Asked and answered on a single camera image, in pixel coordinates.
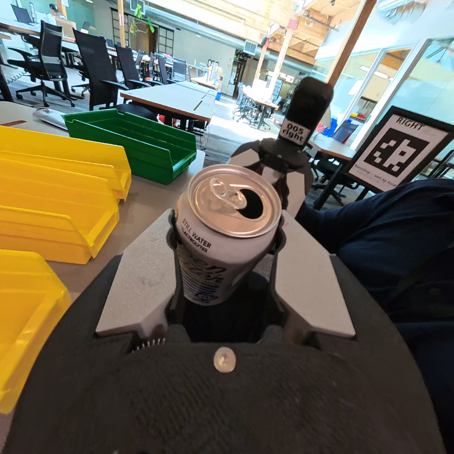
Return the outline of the green plastic bin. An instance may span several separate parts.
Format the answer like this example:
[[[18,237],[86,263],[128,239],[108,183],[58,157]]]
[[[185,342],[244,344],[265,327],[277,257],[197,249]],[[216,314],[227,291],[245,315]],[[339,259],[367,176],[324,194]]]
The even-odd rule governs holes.
[[[64,114],[72,138],[122,146],[134,176],[170,184],[196,159],[192,133],[117,109]]]

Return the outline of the black office chair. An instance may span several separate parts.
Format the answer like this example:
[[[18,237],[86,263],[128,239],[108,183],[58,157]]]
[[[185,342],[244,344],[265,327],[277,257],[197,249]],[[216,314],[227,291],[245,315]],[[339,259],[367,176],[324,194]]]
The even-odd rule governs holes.
[[[30,79],[33,81],[36,79],[40,80],[40,85],[38,86],[17,90],[17,99],[23,99],[21,93],[29,92],[32,95],[36,95],[36,91],[41,91],[43,105],[45,107],[49,107],[49,104],[46,101],[48,94],[59,96],[61,99],[69,101],[71,107],[75,107],[70,96],[45,85],[45,81],[53,82],[54,84],[67,81],[67,72],[61,56],[62,30],[63,29],[60,26],[41,21],[40,39],[37,47],[38,54],[36,55],[19,48],[9,48],[9,50],[21,54],[23,60],[8,60],[8,63],[26,70],[30,74]]]
[[[128,87],[117,81],[105,38],[77,30],[74,30],[74,37],[89,80],[89,110],[93,111],[96,106],[100,109],[116,107],[118,91],[128,90]]]
[[[129,90],[151,87],[151,84],[140,79],[132,50],[130,48],[124,48],[118,44],[115,45],[115,49],[119,64],[121,66],[124,85],[126,85]]]

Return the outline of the table under marker sign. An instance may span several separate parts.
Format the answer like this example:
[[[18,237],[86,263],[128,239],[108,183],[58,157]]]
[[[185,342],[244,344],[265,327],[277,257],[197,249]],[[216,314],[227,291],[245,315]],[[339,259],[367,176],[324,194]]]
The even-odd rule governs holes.
[[[355,151],[336,139],[317,134],[310,138],[308,146],[312,149],[311,155],[320,159],[313,166],[314,170],[321,173],[320,182],[313,185],[314,189],[322,189],[321,195],[315,200],[313,208],[321,210],[329,196],[333,196],[341,205],[341,192],[336,190],[338,185],[341,190],[349,188],[357,190],[360,184],[347,176],[346,167],[355,155]]]

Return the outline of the hanging green plant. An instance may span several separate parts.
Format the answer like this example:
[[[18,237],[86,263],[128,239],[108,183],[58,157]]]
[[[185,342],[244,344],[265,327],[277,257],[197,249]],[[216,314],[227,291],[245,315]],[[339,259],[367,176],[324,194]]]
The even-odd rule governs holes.
[[[151,19],[147,16],[147,3],[143,0],[131,0],[130,9],[133,12],[133,18],[129,22],[129,32],[133,36],[140,32],[150,31],[152,34],[155,28]]]

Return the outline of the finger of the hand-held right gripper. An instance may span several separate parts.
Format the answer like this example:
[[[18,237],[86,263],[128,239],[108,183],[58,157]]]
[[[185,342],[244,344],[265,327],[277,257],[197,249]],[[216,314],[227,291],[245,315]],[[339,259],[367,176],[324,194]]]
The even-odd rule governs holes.
[[[278,177],[276,191],[280,197],[282,209],[295,217],[306,198],[305,177],[299,172],[278,173]]]
[[[245,167],[251,171],[262,175],[263,165],[258,152],[252,148],[237,149],[229,159],[229,165]]]

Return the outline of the black framed marker sign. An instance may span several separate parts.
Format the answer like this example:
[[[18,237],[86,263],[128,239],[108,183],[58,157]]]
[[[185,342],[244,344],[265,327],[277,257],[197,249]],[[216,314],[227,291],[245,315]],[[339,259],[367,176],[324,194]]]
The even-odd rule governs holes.
[[[344,174],[374,193],[392,190],[413,180],[453,137],[452,124],[391,106]]]

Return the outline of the large yellow plastic bin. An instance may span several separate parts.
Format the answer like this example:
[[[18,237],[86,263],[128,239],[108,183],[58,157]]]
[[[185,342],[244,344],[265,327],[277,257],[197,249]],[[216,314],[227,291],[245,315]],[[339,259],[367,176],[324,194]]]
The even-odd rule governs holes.
[[[48,337],[71,305],[41,255],[0,251],[0,412],[12,411]]]

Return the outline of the grey table with wooden edge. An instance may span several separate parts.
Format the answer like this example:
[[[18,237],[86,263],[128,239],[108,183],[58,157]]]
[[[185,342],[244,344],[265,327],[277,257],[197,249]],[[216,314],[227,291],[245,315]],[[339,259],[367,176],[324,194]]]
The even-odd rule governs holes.
[[[172,126],[176,119],[181,130],[198,136],[211,122],[216,95],[215,89],[188,81],[120,92],[124,100],[163,115],[164,124]]]

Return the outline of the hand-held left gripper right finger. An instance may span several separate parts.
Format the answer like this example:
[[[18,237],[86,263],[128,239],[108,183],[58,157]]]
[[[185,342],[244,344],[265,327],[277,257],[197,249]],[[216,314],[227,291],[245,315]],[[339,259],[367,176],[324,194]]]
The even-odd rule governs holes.
[[[356,335],[331,255],[292,216],[281,216],[276,233],[272,295],[285,312],[287,341],[303,343],[311,334]]]

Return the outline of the person's dark clothing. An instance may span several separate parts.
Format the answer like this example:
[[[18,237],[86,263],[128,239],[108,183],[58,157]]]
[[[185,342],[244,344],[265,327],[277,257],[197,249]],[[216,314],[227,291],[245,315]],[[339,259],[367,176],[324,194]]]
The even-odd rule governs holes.
[[[388,313],[406,342],[428,389],[447,453],[454,452],[453,310]]]

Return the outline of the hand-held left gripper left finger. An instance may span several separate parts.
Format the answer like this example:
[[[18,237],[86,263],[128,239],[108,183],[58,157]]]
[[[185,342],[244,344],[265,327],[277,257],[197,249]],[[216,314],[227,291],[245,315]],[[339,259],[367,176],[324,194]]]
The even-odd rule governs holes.
[[[96,334],[167,338],[184,303],[175,211],[168,209],[122,253]]]

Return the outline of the white drink can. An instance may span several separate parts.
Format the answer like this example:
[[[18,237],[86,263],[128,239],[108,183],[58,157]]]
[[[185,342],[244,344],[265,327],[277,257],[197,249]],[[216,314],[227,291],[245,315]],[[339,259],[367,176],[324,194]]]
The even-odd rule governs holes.
[[[272,247],[281,200],[261,175],[245,167],[206,167],[175,207],[184,296],[201,306],[227,300]]]

